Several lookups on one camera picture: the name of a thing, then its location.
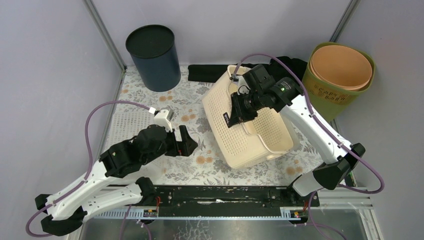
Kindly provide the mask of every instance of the white plastic basket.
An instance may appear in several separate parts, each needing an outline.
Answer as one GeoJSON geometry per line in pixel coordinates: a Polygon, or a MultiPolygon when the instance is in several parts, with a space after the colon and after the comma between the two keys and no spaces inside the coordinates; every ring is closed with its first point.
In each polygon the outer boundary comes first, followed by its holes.
{"type": "MultiPolygon", "coordinates": [[[[224,114],[231,115],[231,93],[238,89],[230,80],[235,68],[229,65],[202,99],[207,120],[227,164],[234,169],[248,168],[297,148],[300,143],[292,123],[273,109],[263,108],[253,121],[228,128],[224,114]]],[[[237,74],[249,70],[240,67],[237,74]]]]}
{"type": "MultiPolygon", "coordinates": [[[[147,110],[133,112],[116,112],[113,114],[110,123],[109,132],[107,134],[106,143],[103,152],[108,150],[112,145],[120,143],[124,140],[131,139],[139,134],[143,129],[153,124],[153,114],[147,110]]],[[[139,171],[128,174],[122,179],[120,184],[133,183],[140,177],[150,178],[155,182],[163,176],[165,162],[163,157],[159,157],[147,165],[141,166],[139,171]]]]}

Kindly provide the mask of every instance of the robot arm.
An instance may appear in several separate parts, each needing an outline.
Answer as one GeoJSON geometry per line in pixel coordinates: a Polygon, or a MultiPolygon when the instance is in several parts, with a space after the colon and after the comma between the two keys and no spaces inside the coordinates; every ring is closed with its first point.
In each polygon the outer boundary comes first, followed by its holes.
{"type": "Polygon", "coordinates": [[[170,109],[155,112],[155,124],[141,130],[132,139],[112,145],[101,154],[87,180],[84,180],[86,174],[83,174],[55,194],[37,196],[35,203],[40,210],[84,182],[76,191],[44,211],[48,216],[41,220],[43,231],[63,236],[102,212],[129,204],[152,204],[156,190],[146,177],[140,177],[135,183],[111,192],[100,193],[100,190],[108,185],[120,184],[122,178],[139,171],[143,165],[162,155],[176,157],[193,153],[198,144],[189,136],[184,125],[179,126],[182,141],[176,140],[170,122],[172,116],[170,109]]]}
{"type": "MultiPolygon", "coordinates": [[[[321,188],[333,190],[356,166],[357,160],[341,148],[310,115],[302,89],[291,78],[285,77],[276,82],[262,65],[255,66],[243,74],[243,81],[250,89],[248,93],[231,95],[231,116],[228,126],[251,121],[258,116],[257,111],[268,107],[288,118],[308,138],[317,149],[324,163],[314,170],[298,177],[289,186],[304,197],[321,188]]],[[[321,123],[345,146],[358,156],[365,153],[360,144],[352,145],[338,134],[313,111],[321,123]]]]}

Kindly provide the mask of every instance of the red wire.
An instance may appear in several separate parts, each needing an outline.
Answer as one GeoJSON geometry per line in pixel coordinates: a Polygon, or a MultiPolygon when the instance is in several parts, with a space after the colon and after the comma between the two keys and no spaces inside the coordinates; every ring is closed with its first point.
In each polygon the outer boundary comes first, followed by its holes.
{"type": "Polygon", "coordinates": [[[302,210],[302,212],[304,212],[305,210],[306,210],[306,208],[308,207],[308,202],[307,201],[305,201],[304,202],[304,206],[303,206],[303,210],[302,210]]]}
{"type": "Polygon", "coordinates": [[[158,208],[160,203],[161,203],[161,197],[157,196],[156,197],[156,214],[158,214],[158,208]]]}

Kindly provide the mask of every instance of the floral tablecloth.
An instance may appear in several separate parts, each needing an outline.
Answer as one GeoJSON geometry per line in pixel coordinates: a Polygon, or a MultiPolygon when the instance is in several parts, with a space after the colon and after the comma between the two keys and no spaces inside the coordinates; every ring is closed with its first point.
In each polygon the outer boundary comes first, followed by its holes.
{"type": "MultiPolygon", "coordinates": [[[[163,176],[156,185],[252,185],[287,186],[297,176],[321,164],[318,152],[295,127],[300,147],[278,159],[251,168],[230,168],[215,141],[202,105],[202,96],[213,83],[188,81],[187,66],[181,66],[181,81],[168,92],[148,90],[134,66],[129,66],[119,100],[142,103],[157,109],[174,110],[172,124],[186,125],[198,148],[189,157],[165,157],[163,176]]],[[[118,104],[115,113],[139,111],[136,106],[118,104]]]]}

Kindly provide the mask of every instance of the gray wall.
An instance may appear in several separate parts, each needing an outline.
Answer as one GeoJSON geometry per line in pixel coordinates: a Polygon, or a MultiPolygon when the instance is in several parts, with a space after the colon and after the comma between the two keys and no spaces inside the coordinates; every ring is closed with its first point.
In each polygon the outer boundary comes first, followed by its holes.
{"type": "Polygon", "coordinates": [[[165,25],[174,31],[180,63],[223,64],[236,63],[253,52],[306,60],[317,44],[330,39],[349,0],[94,0],[94,3],[127,65],[134,64],[125,48],[127,36],[149,24],[165,25]]]}
{"type": "MultiPolygon", "coordinates": [[[[120,74],[82,0],[0,1],[0,239],[33,239],[34,198],[85,172],[86,117],[120,74]]],[[[91,122],[94,153],[108,112],[91,122]]]]}
{"type": "MultiPolygon", "coordinates": [[[[423,239],[424,1],[363,0],[339,40],[364,50],[377,71],[369,91],[338,118],[366,148],[386,188],[371,196],[385,240],[423,239]]],[[[376,189],[362,166],[359,182],[376,189]]]]}

